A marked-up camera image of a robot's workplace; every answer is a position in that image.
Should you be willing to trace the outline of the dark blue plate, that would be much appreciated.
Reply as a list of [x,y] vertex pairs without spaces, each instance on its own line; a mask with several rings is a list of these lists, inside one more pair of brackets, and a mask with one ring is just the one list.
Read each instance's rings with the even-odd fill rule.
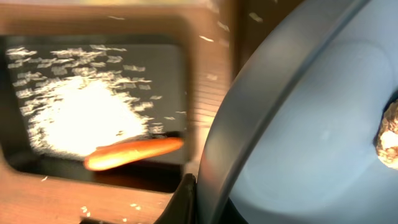
[[210,128],[199,223],[396,223],[376,134],[397,96],[397,0],[304,1],[240,70]]

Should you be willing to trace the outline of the orange carrot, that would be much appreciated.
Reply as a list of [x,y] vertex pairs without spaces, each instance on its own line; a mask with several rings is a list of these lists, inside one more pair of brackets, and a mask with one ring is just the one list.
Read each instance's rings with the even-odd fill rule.
[[160,156],[180,149],[181,138],[148,139],[101,146],[86,156],[83,165],[92,171],[103,171],[128,163]]

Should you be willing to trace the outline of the brown food piece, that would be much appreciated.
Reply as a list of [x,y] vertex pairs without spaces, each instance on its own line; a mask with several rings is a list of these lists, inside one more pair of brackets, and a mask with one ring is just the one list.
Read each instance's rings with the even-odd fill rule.
[[385,166],[397,170],[397,101],[391,103],[383,114],[376,152]]

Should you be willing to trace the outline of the pile of white rice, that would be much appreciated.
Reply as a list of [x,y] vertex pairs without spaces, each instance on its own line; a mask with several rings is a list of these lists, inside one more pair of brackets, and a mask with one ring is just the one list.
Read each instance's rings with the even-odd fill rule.
[[98,147],[177,136],[185,68],[174,45],[15,45],[1,77],[1,146],[82,159]]

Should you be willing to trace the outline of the black rectangular tray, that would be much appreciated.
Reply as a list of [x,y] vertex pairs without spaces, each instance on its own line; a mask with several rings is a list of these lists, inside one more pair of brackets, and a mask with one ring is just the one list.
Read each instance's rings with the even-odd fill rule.
[[189,147],[105,171],[101,146],[185,137],[184,54],[162,35],[1,37],[1,149],[28,174],[173,192]]

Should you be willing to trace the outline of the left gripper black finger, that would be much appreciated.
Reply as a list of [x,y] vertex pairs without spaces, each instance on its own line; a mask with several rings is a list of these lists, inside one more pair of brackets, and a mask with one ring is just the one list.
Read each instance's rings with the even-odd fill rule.
[[196,189],[195,176],[185,174],[154,224],[196,224]]

